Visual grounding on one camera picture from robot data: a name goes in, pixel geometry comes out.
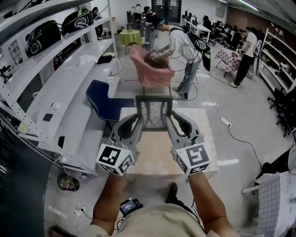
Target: checkered tablecloth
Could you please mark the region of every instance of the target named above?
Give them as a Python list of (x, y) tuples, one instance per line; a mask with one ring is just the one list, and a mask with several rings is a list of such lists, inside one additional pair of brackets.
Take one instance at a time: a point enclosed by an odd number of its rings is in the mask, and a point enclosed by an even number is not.
[(226, 48), (220, 48), (215, 58), (223, 59), (226, 63), (226, 72), (237, 71), (241, 62), (241, 57), (232, 57), (232, 51)]

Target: small screen device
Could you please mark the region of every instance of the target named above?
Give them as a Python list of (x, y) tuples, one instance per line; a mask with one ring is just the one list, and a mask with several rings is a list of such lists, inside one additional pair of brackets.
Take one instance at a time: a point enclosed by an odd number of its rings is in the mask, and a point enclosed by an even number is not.
[(120, 204), (120, 212), (123, 214), (123, 217), (125, 218), (127, 215), (131, 214), (132, 212), (142, 207), (143, 207), (143, 204), (140, 204), (137, 198), (136, 199), (129, 198)]
[(51, 120), (52, 116), (53, 116), (53, 114), (51, 114), (51, 113), (47, 113), (47, 114), (44, 116), (43, 120), (49, 122), (49, 121)]

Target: floor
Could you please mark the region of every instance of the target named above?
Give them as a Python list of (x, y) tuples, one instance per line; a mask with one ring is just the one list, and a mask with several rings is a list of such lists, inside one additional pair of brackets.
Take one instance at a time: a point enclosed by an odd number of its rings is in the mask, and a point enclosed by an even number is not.
[[(117, 39), (118, 55), (124, 65), (121, 75), (121, 83), (118, 86), (116, 97), (134, 98), (142, 94), (142, 87), (137, 81), (137, 73), (129, 55), (125, 54), (125, 47), (120, 46)], [(156, 40), (158, 47), (168, 43), (166, 32), (161, 33)], [(211, 73), (212, 76), (225, 82), (232, 82), (235, 75), (228, 73), (225, 78), (224, 65), (221, 63), (218, 68), (215, 66), (220, 61), (214, 59), (221, 45), (217, 43), (211, 47)], [(182, 70), (185, 65), (176, 59), (170, 59), (171, 67), (175, 70)], [(177, 86), (182, 81), (184, 72), (177, 72), (172, 80), (172, 86)], [(276, 126), (277, 112), (270, 110), (270, 103), (267, 97), (272, 93), (267, 84), (260, 77), (253, 79), (245, 78), (239, 88), (232, 88), (227, 84), (215, 80), (200, 70), (198, 72), (195, 86), (198, 96), (192, 101), (174, 102), (174, 107), (204, 108), (207, 111), (210, 127), (215, 141), (216, 152), (220, 163), (220, 171), (214, 174), (209, 182), (214, 191), (222, 199), (230, 223), (237, 230), (241, 230), (245, 224), (256, 216), (258, 212), (258, 197), (256, 195), (241, 194), (241, 190), (253, 185), (254, 178), (260, 172), (260, 165), (256, 159), (252, 147), (246, 143), (235, 141), (229, 134), (228, 128), (223, 124), (220, 117), (226, 118), (232, 126), (231, 134), (240, 140), (251, 142), (254, 145), (258, 159), (261, 164), (273, 162), (279, 155), (285, 152), (293, 142), (292, 136), (283, 137), (282, 127)], [(196, 89), (191, 88), (189, 99), (196, 96)], [(167, 88), (149, 89), (146, 94), (168, 95)], [(67, 215), (67, 220), (54, 214), (60, 210), (61, 192), (56, 186), (56, 176), (60, 170), (52, 168), (49, 176), (47, 193), (45, 196), (44, 218), (45, 229), (53, 224), (65, 226), (74, 225), (74, 206), (84, 206), (86, 213), (92, 214), (92, 208), (99, 197), (105, 183), (106, 174), (89, 182), (80, 181), (80, 189), (75, 193), (64, 192), (62, 198), (62, 213)], [(148, 179), (143, 177), (127, 186), (125, 197), (138, 198), (145, 206), (162, 202), (169, 180)], [(189, 184), (184, 177), (177, 180), (179, 184), (178, 198), (187, 205), (192, 203), (192, 194)], [(82, 222), (82, 217), (77, 219), (77, 226)], [(79, 229), (67, 230), (77, 236), (81, 236), (84, 227), (88, 226), (90, 220), (84, 217), (84, 222)]]

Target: sneaker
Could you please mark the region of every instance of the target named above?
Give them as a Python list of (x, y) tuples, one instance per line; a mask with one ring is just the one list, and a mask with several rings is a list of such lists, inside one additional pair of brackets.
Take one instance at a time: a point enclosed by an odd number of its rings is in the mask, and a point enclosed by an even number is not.
[(174, 99), (174, 100), (186, 100), (184, 96), (181, 96), (181, 95), (179, 95), (179, 94), (174, 95), (174, 96), (173, 96), (173, 99)]
[(239, 84), (237, 84), (237, 85), (235, 85), (235, 83), (234, 83), (234, 82), (231, 82), (231, 83), (229, 83), (229, 85), (230, 85), (231, 87), (239, 87), (239, 86), (240, 86), (240, 83), (239, 83)]
[(179, 87), (172, 87), (172, 89), (173, 89), (173, 91), (176, 91), (176, 92), (180, 91)]
[(176, 196), (177, 195), (177, 192), (178, 192), (178, 186), (175, 182), (171, 183), (169, 186), (168, 186), (168, 192), (167, 192), (167, 195), (166, 195), (166, 199), (165, 199), (165, 202), (167, 202), (167, 199), (169, 196)]

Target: pink cloth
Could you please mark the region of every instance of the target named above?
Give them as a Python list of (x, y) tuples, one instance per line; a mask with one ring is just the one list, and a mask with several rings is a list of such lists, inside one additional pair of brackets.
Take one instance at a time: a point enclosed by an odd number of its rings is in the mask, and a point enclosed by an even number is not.
[(137, 68), (140, 83), (145, 87), (169, 87), (174, 70), (156, 69), (144, 62), (148, 52), (134, 44), (130, 50), (130, 58)]

